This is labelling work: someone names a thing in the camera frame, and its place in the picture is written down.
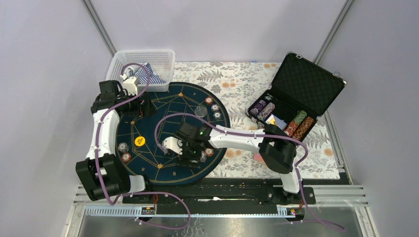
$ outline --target dark blue round mat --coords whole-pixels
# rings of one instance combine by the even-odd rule
[[[219,106],[221,113],[219,119],[214,118],[211,105],[205,103],[207,97],[213,98],[212,104]],[[214,149],[214,154],[207,157],[200,169],[179,166],[176,165],[177,156],[173,152],[170,151],[165,155],[156,146],[154,128],[164,116],[175,113],[193,114],[198,105],[207,108],[207,115],[203,119],[214,125],[230,127],[230,119],[223,104],[208,90],[185,82],[170,83],[168,92],[150,92],[150,99],[157,111],[155,114],[148,118],[122,116],[118,126],[115,151],[128,172],[133,175],[145,175],[153,185],[192,184],[207,176],[221,161],[226,149]],[[159,142],[162,143],[167,137],[174,136],[182,121],[192,125],[202,125],[199,120],[192,117],[168,118],[159,129]],[[118,151],[118,144],[121,142],[129,145],[131,160],[128,162],[122,161],[123,153]]]

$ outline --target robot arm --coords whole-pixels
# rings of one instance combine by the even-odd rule
[[[299,192],[298,177],[295,171],[295,144],[282,139],[256,137],[257,134],[286,134],[274,125],[267,125],[259,130],[237,130],[216,126],[221,131],[206,125],[203,127],[181,124],[176,137],[168,137],[163,141],[166,149],[178,154],[180,165],[197,167],[199,162],[205,161],[206,148],[234,148],[259,153],[266,165],[280,174],[283,189],[296,194]],[[250,136],[232,135],[232,133],[250,134]]]
[[[93,106],[90,108],[93,114],[94,129],[92,142],[86,159],[76,164],[76,172],[82,182],[87,195],[91,200],[99,200],[105,198],[100,186],[95,164],[95,150],[98,150],[98,159],[100,165],[100,174],[102,175],[106,190],[110,196],[140,192],[145,189],[145,180],[141,175],[129,175],[121,161],[116,157],[115,142],[120,116],[122,114],[132,116],[149,116],[153,113],[152,106],[149,106],[149,98],[146,93],[144,100],[133,100],[116,109],[111,110],[101,122],[101,118],[108,109],[114,105],[131,99],[137,94],[136,84],[134,87],[121,84],[115,80],[108,80],[99,83],[100,94],[96,98]],[[100,134],[96,136],[97,130],[101,124]]]

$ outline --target pink object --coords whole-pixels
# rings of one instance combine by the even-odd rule
[[[265,163],[265,161],[263,160],[263,158],[260,154],[254,154],[253,159],[257,160],[258,162]]]

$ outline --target poker chip case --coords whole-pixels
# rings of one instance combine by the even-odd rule
[[[299,54],[289,52],[269,89],[246,110],[246,115],[263,127],[267,124],[265,119],[271,115],[290,124],[300,111],[305,111],[307,118],[314,122],[304,129],[305,133],[299,137],[302,141],[345,86],[346,81],[339,73],[331,73]],[[254,109],[260,107],[261,101],[275,105],[268,115],[266,110]]]

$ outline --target case latch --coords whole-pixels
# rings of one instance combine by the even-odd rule
[[[338,72],[338,71],[334,72],[334,73],[333,73],[333,76],[335,76],[335,77],[337,77],[337,78],[338,78],[338,77],[340,77],[340,72]]]

